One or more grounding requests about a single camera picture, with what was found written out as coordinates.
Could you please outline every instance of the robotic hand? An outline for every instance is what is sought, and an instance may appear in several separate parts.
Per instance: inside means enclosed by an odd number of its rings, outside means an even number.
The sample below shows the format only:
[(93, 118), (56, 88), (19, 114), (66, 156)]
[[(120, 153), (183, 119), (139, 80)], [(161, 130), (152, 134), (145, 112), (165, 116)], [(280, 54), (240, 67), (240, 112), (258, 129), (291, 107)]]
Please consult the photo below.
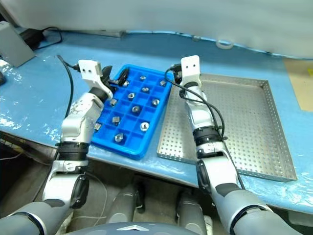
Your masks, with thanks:
[(73, 103), (62, 123), (58, 157), (52, 164), (43, 201), (27, 204), (1, 219), (2, 234), (53, 235), (69, 212), (86, 202), (88, 148), (104, 102), (112, 99), (114, 89), (109, 85), (112, 67), (101, 70), (99, 62), (91, 60), (80, 60), (78, 64), (90, 91)]
[(186, 108), (197, 147), (199, 188), (209, 193), (216, 205), (221, 222), (230, 234), (236, 235), (298, 235), (264, 202), (250, 191), (237, 186), (237, 170), (221, 137), (201, 91), (200, 60), (190, 56), (181, 60), (181, 86), (185, 91)]

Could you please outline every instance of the blue plastic tray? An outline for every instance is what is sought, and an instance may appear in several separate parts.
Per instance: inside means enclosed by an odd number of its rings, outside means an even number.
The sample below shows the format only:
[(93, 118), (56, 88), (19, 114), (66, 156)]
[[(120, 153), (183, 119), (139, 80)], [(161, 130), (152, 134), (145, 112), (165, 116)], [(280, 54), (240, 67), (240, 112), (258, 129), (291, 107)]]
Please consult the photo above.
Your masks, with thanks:
[[(164, 87), (160, 85), (160, 81), (164, 80), (164, 72), (134, 65), (124, 65), (115, 79), (118, 79), (121, 72), (126, 68), (130, 69), (127, 78), (129, 85), (117, 87), (118, 91), (113, 96), (117, 99), (117, 103), (113, 107), (110, 106), (109, 101), (105, 102), (105, 107), (97, 121), (102, 126), (94, 133), (91, 142), (126, 157), (139, 160), (144, 157), (147, 151), (172, 84), (167, 82)], [(146, 79), (141, 81), (140, 76), (145, 76)], [(143, 87), (148, 87), (149, 93), (142, 92)], [(135, 93), (132, 101), (129, 101), (127, 97), (129, 93)], [(156, 107), (152, 105), (153, 99), (159, 100)], [(132, 112), (132, 107), (135, 105), (141, 107), (138, 116)], [(121, 118), (121, 122), (117, 126), (112, 123), (114, 116)], [(142, 122), (149, 123), (149, 129), (146, 132), (140, 130)], [(114, 141), (115, 135), (119, 133), (123, 133), (124, 138), (126, 138), (121, 143)]]

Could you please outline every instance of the gray box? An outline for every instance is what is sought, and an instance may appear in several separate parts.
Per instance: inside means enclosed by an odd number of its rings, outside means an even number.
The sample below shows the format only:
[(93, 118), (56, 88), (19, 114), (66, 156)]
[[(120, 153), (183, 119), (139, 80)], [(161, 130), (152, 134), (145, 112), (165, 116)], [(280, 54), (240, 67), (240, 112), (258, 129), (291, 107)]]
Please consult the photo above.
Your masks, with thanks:
[(3, 60), (15, 67), (35, 56), (35, 53), (14, 30), (13, 26), (5, 21), (0, 22), (0, 54)]

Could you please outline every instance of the white cord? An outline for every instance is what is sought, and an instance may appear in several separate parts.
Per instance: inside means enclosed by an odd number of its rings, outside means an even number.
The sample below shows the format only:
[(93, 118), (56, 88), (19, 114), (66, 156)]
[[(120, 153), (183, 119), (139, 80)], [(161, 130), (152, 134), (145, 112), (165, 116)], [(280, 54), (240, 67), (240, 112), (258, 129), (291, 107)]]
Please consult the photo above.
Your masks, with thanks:
[(12, 158), (1, 158), (0, 161), (18, 158), (22, 153), (23, 152), (19, 153), (18, 155), (16, 155), (15, 157), (12, 157)]
[(105, 190), (105, 192), (106, 192), (106, 199), (105, 199), (105, 201), (104, 201), (103, 209), (102, 209), (101, 214), (100, 214), (101, 217), (78, 216), (78, 217), (75, 217), (75, 218), (73, 218), (73, 219), (76, 219), (76, 218), (83, 218), (83, 217), (84, 217), (84, 218), (90, 218), (90, 219), (91, 219), (91, 218), (94, 218), (94, 219), (97, 219), (97, 221), (95, 222), (95, 224), (94, 224), (93, 226), (96, 226), (97, 223), (100, 221), (100, 219), (106, 218), (106, 216), (102, 217), (102, 214), (103, 214), (104, 209), (106, 208), (106, 205), (107, 205), (108, 190), (107, 190), (107, 188), (105, 187), (104, 183), (103, 183), (98, 177), (96, 177), (95, 175), (93, 175), (93, 174), (91, 174), (91, 173), (89, 173), (89, 172), (86, 172), (86, 174), (89, 175), (89, 176), (91, 176), (91, 177), (93, 177), (93, 178), (96, 179), (98, 182), (100, 182), (100, 184), (102, 184), (102, 186), (103, 186), (103, 188), (104, 188), (104, 190)]

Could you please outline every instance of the floor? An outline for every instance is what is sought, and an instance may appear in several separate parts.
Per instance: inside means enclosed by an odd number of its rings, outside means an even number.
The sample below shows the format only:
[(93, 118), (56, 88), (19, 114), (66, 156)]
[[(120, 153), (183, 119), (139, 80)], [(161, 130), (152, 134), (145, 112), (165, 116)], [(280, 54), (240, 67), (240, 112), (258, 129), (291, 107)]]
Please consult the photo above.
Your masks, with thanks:
[[(34, 195), (43, 184), (46, 174), (49, 171), (49, 166), (35, 162), (25, 155), (21, 155), (16, 159), (1, 161), (0, 170), (2, 180), (7, 179), (6, 182), (13, 178), (15, 180), (15, 182), (12, 181), (8, 184), (2, 184), (2, 187), (7, 185), (8, 192), (2, 195), (1, 198), (1, 217), (9, 215), (14, 210), (31, 202), (33, 199), (41, 199), (42, 190), (39, 191), (36, 198), (34, 198)], [(146, 211), (143, 214), (135, 212), (134, 221), (176, 224), (176, 198), (178, 193), (186, 189), (186, 187), (92, 160), (90, 161), (88, 173), (90, 174), (90, 187), (87, 202), (81, 209), (74, 211), (72, 221), (67, 227), (67, 232), (94, 226), (95, 223), (105, 223), (106, 218), (76, 217), (106, 216), (115, 196), (123, 187), (134, 181), (143, 182), (146, 188)], [(212, 205), (210, 197), (204, 196), (197, 189), (193, 189), (193, 191), (203, 208), (203, 213), (209, 215), (213, 220), (213, 234), (226, 235), (227, 233), (219, 221), (216, 208)]]

